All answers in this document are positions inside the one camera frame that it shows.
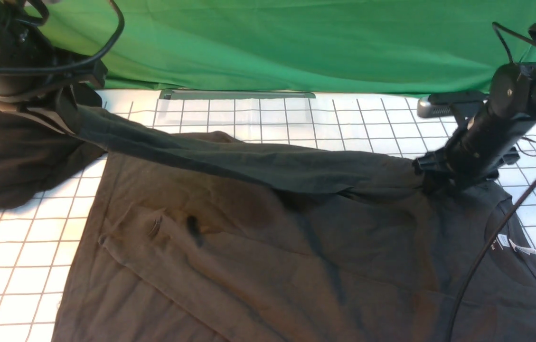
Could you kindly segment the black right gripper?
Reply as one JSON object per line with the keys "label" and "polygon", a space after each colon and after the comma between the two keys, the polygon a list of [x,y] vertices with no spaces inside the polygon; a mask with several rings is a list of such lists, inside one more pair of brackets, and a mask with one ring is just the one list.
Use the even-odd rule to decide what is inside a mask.
{"label": "black right gripper", "polygon": [[456,119],[456,130],[443,147],[413,161],[425,193],[464,191],[497,180],[502,166],[520,159],[517,142],[536,124],[524,114],[501,118],[482,102],[450,104],[447,109]]}

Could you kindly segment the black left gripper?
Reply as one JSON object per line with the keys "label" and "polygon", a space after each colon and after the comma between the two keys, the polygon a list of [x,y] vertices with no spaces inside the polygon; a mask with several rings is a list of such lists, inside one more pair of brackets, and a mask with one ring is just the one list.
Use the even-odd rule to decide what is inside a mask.
{"label": "black left gripper", "polygon": [[80,123],[73,86],[105,84],[103,55],[55,47],[0,47],[0,110],[61,133],[76,133]]}

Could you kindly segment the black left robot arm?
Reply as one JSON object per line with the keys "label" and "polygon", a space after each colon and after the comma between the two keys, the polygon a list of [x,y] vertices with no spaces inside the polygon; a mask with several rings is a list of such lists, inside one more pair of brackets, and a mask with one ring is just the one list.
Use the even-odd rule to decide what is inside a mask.
{"label": "black left robot arm", "polygon": [[0,0],[0,111],[76,135],[81,100],[75,91],[103,86],[107,67],[54,46],[40,32],[48,18],[46,0]]}

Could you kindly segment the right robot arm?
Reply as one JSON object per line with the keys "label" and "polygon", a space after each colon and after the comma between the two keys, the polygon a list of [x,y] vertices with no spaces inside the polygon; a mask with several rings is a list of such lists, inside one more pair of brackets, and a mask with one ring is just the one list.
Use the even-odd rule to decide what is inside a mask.
{"label": "right robot arm", "polygon": [[536,125],[536,63],[499,67],[489,93],[435,93],[418,101],[418,117],[454,117],[457,128],[440,149],[413,162],[425,193],[465,190],[498,178],[520,156],[517,142]]}

